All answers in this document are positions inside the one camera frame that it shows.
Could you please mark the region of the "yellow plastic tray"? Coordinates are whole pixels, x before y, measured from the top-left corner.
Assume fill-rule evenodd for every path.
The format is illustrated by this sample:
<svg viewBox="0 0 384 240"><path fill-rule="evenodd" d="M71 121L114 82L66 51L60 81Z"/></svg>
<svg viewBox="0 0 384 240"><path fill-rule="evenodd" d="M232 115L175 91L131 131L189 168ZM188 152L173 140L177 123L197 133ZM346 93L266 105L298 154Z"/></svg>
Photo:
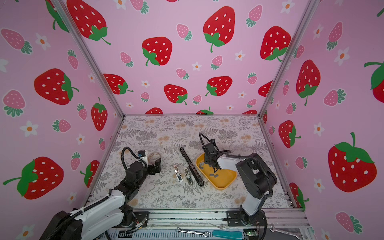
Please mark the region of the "yellow plastic tray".
<svg viewBox="0 0 384 240"><path fill-rule="evenodd" d="M213 168L204 168L205 155L202 154L196 159L196 166L202 175L208 179L208 181L217 189L224 190L231 185L237 178L237 172L231 170L218 170L215 175L217 178L210 177L210 174L214 174Z"/></svg>

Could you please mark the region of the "black stapler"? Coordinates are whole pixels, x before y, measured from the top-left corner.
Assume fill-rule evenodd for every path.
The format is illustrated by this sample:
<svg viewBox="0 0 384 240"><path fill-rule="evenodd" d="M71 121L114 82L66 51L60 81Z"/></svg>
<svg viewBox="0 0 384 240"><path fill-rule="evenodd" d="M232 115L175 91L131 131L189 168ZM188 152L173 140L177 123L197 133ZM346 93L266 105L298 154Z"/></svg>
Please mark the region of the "black stapler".
<svg viewBox="0 0 384 240"><path fill-rule="evenodd" d="M205 182L203 181L203 178L199 175L198 171L196 170L193 162L191 161L191 159L189 158L189 156L187 155L186 151L184 148L180 148L180 151L181 151L181 154L182 156L186 159L188 165L189 165L189 168L190 168L190 171L192 173L192 175L194 176L197 184L200 186L200 187L203 187Z"/></svg>

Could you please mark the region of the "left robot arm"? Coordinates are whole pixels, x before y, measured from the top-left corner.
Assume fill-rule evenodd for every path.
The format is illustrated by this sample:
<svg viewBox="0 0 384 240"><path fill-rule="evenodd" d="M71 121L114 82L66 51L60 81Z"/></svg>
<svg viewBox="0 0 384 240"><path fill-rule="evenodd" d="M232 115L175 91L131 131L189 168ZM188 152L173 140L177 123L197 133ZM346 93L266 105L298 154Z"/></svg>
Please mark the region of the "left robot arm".
<svg viewBox="0 0 384 240"><path fill-rule="evenodd" d="M128 227L132 234L144 227L147 215L136 216L129 202L138 194L147 176L161 171L161 155L151 159L145 151L134 155L136 161L123 165L126 175L108 194L87 206L70 213L54 215L42 240L94 240L112 227Z"/></svg>

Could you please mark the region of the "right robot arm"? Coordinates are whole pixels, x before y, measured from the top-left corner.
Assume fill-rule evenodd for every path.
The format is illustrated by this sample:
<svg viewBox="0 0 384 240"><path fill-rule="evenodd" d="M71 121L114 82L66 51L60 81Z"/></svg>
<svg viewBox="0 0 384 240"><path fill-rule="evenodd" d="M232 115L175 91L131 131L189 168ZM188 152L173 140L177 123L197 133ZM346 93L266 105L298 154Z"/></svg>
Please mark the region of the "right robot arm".
<svg viewBox="0 0 384 240"><path fill-rule="evenodd" d="M230 150L219 150L216 141L199 134L205 153L205 164L218 170L230 170L238 173L248 191L245 201L240 206L240 220L251 226L262 213L262 207L273 196L273 187L278 183L274 172L259 154L249 156L232 155Z"/></svg>

